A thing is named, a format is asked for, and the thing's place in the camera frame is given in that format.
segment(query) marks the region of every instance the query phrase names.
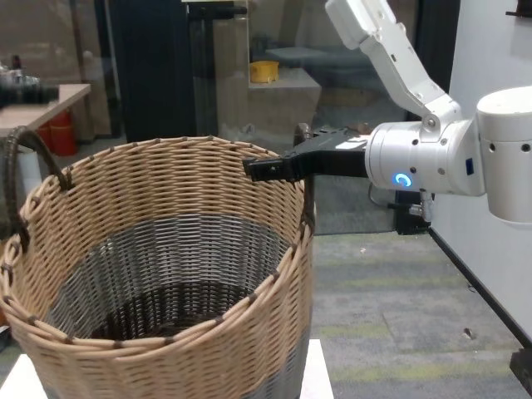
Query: basket handle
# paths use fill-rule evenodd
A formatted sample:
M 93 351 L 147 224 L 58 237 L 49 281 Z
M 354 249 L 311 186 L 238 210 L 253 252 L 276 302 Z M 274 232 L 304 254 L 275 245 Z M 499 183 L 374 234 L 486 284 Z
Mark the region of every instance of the basket handle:
M 22 220 L 17 207 L 17 156 L 19 145 L 35 150 L 44 159 L 50 175 L 55 175 L 59 179 L 62 191 L 72 188 L 72 182 L 70 173 L 64 175 L 61 172 L 49 149 L 37 133 L 30 131 L 25 126 L 13 129 L 5 141 L 3 190 L 12 235 L 18 234 L 20 236 L 22 251 L 26 252 L 30 242 L 30 235 L 27 232 L 27 223 Z

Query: glass panel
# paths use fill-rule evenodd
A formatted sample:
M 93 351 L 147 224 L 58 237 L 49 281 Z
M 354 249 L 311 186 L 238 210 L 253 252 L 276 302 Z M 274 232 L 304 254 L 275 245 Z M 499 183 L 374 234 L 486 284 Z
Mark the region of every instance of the glass panel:
M 389 3 L 412 39 L 417 1 Z M 283 153 L 301 122 L 315 131 L 367 133 L 382 122 L 405 120 L 406 112 L 392 102 L 369 59 L 342 44 L 324 0 L 235 4 L 245 5 L 247 16 L 213 22 L 215 123 L 221 137 Z M 252 81 L 249 63 L 264 61 L 278 62 L 277 81 Z M 195 95 L 198 104 L 201 93 Z M 204 122 L 209 115 L 203 112 Z M 368 186 L 364 179 L 318 177 L 318 232 L 392 230 L 393 213 L 369 201 Z M 393 202 L 393 192 L 375 191 L 378 200 Z

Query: wooden table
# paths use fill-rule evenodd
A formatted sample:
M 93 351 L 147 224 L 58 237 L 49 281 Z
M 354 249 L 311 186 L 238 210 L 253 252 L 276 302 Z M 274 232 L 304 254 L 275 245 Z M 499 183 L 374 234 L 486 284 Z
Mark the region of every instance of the wooden table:
M 72 106 L 91 91 L 91 85 L 60 85 L 59 101 L 47 106 L 6 106 L 0 110 L 0 140 L 16 127 L 26 126 L 36 130 L 51 118 Z M 28 195 L 42 181 L 37 155 L 24 152 L 18 156 L 24 191 Z
M 0 110 L 0 138 L 18 126 L 36 130 L 91 92 L 91 85 L 60 85 L 59 101 L 47 106 L 7 106 Z

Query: gray carpet floor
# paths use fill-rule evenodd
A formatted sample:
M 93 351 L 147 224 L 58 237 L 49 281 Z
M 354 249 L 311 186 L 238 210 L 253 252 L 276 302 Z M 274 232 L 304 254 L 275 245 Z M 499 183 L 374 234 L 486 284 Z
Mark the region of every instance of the gray carpet floor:
M 528 398 L 508 367 L 519 343 L 428 235 L 319 236 L 314 269 L 336 399 Z M 19 353 L 0 353 L 0 382 Z

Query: glass wall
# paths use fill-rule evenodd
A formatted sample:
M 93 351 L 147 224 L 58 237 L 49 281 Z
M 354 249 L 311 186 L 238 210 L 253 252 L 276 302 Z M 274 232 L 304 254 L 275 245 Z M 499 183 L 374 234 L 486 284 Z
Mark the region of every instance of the glass wall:
M 412 39 L 416 0 L 389 2 Z M 247 15 L 213 22 L 216 124 L 221 137 L 249 141 L 282 153 L 294 127 L 361 133 L 386 121 L 404 121 L 369 59 L 342 44 L 325 12 L 324 0 L 249 0 Z M 274 61 L 279 77 L 250 78 L 250 62 Z M 201 98 L 196 91 L 196 99 Z M 197 116 L 208 117 L 201 109 Z M 367 198 L 364 179 L 319 177 L 318 232 L 338 234 L 393 229 L 393 213 Z M 393 201 L 393 192 L 376 192 Z
M 389 3 L 413 38 L 417 0 Z M 16 55 L 28 75 L 90 84 L 71 108 L 81 143 L 218 135 L 282 153 L 298 123 L 368 133 L 404 120 L 367 57 L 342 45 L 324 7 L 325 0 L 0 0 L 0 62 L 9 66 Z M 250 64 L 263 61 L 278 62 L 278 80 L 252 81 Z M 112 144 L 82 146 L 78 157 Z M 371 204 L 367 189 L 364 179 L 319 177 L 318 232 L 393 229 L 393 213 Z

